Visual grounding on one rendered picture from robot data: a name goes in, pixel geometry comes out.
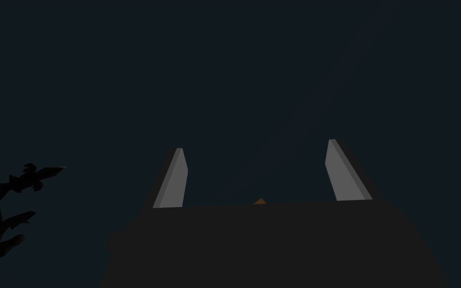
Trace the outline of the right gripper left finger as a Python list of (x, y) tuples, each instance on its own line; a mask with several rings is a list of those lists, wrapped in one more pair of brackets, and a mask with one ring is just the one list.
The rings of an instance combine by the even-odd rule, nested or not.
[(145, 201), (147, 209), (183, 206), (188, 166), (182, 148), (172, 148), (163, 161)]

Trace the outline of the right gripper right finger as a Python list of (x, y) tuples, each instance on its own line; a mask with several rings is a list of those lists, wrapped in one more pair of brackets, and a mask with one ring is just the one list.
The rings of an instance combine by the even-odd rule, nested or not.
[(337, 201), (383, 199), (344, 140), (328, 141), (324, 164)]

